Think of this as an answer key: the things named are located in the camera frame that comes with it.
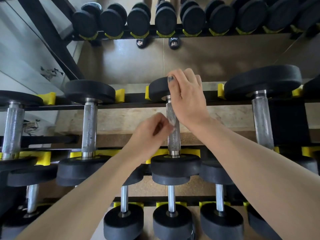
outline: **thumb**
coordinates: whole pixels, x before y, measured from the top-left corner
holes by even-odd
[[[164,125],[161,129],[161,131],[159,131],[158,134],[156,134],[155,138],[158,141],[164,141],[166,140],[166,138],[170,135],[170,133],[172,133],[174,130],[174,126],[170,123],[166,123],[166,125]]]
[[[177,79],[173,75],[168,76],[168,87],[170,91],[170,96],[172,101],[177,101],[181,99],[180,86]]]

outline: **white wall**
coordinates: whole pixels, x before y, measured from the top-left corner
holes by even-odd
[[[84,3],[96,0],[69,1],[76,9],[80,9]],[[0,90],[30,94],[56,92],[57,95],[63,95],[61,87],[68,80],[65,79],[64,72],[41,41],[42,36],[19,2],[17,0],[7,2],[14,10],[6,2],[0,2]],[[71,25],[51,0],[40,0],[40,2],[58,32]],[[82,42],[73,41],[67,46],[71,55],[75,54],[76,62],[81,45]],[[42,76],[42,74],[49,75],[50,71],[47,70],[55,68],[63,72],[63,75],[57,72],[50,81]],[[41,119],[43,126],[54,126],[57,115],[58,111],[26,112],[25,119],[29,121]],[[6,112],[0,112],[0,135],[4,133],[5,120]]]

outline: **black slide sandal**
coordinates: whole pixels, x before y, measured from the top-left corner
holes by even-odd
[[[169,38],[169,47],[172,50],[177,50],[181,45],[180,38]]]
[[[147,38],[137,39],[137,40],[136,40],[136,44],[137,44],[137,46],[138,46],[139,49],[143,49],[143,48],[146,48],[146,47],[147,47],[148,41],[149,41],[149,39],[147,39]]]

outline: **right hand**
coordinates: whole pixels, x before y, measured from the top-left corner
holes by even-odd
[[[169,72],[168,86],[174,113],[191,132],[195,125],[211,120],[202,91],[201,77],[195,75],[192,69]]]

